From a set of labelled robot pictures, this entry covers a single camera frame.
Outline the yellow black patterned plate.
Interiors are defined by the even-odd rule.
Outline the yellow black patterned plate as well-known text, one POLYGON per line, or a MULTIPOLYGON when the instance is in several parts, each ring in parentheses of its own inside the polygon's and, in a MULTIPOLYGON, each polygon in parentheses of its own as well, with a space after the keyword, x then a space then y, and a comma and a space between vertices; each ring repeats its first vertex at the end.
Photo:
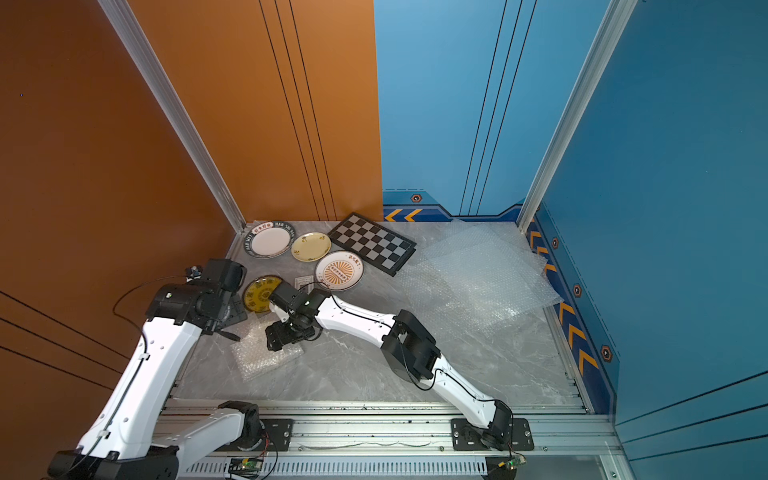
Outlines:
POLYGON ((245 309, 256 314, 270 311, 270 296, 283 282, 283 279, 275 275, 261 276, 250 282, 242 293, 242 302, 245 309))

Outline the cream yellow dinner plate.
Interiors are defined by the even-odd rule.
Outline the cream yellow dinner plate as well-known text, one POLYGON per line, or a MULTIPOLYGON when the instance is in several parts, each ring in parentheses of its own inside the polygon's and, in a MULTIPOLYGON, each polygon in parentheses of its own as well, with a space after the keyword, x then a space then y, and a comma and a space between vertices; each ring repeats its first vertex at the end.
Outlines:
POLYGON ((310 263, 326 256, 331 248, 332 242, 326 233, 310 232, 296 238, 291 254, 300 262, 310 263))

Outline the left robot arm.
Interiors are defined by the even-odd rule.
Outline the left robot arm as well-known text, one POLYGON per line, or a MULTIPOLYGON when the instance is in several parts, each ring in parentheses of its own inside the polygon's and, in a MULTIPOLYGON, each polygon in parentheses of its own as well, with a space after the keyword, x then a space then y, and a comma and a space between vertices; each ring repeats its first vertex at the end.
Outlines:
POLYGON ((156 443, 161 411, 186 358, 203 335, 247 314, 237 296, 247 269, 211 259, 185 282, 162 286, 146 312, 140 339, 122 377, 73 450, 56 453, 50 479, 175 479, 218 448, 266 444, 257 405, 226 401, 186 430, 156 443))

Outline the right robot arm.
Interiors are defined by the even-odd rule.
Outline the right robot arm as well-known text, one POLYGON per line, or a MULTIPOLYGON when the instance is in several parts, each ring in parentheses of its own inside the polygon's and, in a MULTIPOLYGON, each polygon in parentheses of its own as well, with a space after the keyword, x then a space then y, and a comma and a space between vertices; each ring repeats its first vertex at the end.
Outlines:
POLYGON ((483 393, 450 364, 435 337, 410 311, 379 313, 345 302, 322 288, 304 292, 287 283, 269 296, 279 320, 266 328, 267 348, 313 339, 319 331, 349 334, 379 348, 398 377, 432 391, 456 407, 490 449, 512 448, 514 413, 503 400, 483 393))

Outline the small square marker tile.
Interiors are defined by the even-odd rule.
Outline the small square marker tile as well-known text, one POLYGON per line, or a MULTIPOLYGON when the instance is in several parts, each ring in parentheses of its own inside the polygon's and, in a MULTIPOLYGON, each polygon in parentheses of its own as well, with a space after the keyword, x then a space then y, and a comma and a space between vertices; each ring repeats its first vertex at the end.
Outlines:
POLYGON ((312 275, 297 277, 294 281, 294 286, 297 289, 301 289, 305 286, 312 285, 315 282, 315 278, 312 275))

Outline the black white checkerboard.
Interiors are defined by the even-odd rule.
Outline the black white checkerboard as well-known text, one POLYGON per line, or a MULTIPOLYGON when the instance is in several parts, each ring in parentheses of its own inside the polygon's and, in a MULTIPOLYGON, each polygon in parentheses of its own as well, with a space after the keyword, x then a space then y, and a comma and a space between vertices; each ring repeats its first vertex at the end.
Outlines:
POLYGON ((416 252, 416 242, 351 213, 328 232, 331 242, 394 277, 416 252))

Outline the left circuit board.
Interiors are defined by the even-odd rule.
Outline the left circuit board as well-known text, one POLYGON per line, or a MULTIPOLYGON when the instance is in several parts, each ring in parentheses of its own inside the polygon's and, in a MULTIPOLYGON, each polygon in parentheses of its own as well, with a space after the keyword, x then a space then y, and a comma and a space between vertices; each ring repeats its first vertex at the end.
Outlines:
POLYGON ((264 459, 258 457, 231 458, 227 467, 227 479, 258 479, 262 474, 264 459))

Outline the circuit board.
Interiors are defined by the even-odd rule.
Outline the circuit board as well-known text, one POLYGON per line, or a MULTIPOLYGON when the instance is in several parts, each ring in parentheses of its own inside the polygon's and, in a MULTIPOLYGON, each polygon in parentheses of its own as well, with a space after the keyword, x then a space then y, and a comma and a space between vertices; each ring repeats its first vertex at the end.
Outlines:
POLYGON ((264 459, 258 457, 231 458, 227 467, 227 479, 258 479, 262 474, 264 459))
POLYGON ((513 452, 511 456, 488 456, 485 458, 486 480, 515 480, 519 469, 527 464, 527 458, 513 452))

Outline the right circuit board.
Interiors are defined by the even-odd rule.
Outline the right circuit board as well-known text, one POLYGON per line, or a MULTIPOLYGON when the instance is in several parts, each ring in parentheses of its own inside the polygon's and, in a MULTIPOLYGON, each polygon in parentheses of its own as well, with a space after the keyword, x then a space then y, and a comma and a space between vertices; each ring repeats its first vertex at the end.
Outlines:
POLYGON ((515 480, 519 469, 527 464, 527 458, 513 452, 511 456, 488 456, 485 458, 486 480, 515 480))

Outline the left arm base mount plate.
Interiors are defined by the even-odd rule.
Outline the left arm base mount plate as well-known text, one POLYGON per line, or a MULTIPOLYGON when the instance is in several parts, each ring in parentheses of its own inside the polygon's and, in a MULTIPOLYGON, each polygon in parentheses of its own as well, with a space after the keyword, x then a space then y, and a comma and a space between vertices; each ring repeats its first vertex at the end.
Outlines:
POLYGON ((294 429, 294 420, 290 418, 272 418, 260 421, 259 435, 254 441, 234 441, 217 449, 217 452, 240 453, 248 452, 251 455, 263 451, 278 451, 280 453, 289 450, 294 429))

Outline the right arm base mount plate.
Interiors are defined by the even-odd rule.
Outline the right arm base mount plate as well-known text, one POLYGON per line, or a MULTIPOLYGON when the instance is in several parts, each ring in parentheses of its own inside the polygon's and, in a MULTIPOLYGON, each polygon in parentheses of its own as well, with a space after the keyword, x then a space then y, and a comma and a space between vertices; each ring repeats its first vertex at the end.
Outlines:
POLYGON ((512 420, 511 440, 504 445, 492 440, 484 440, 480 430, 472 426, 465 418, 453 418, 449 422, 451 439, 455 451, 508 451, 529 452, 535 449, 530 424, 525 418, 512 420))

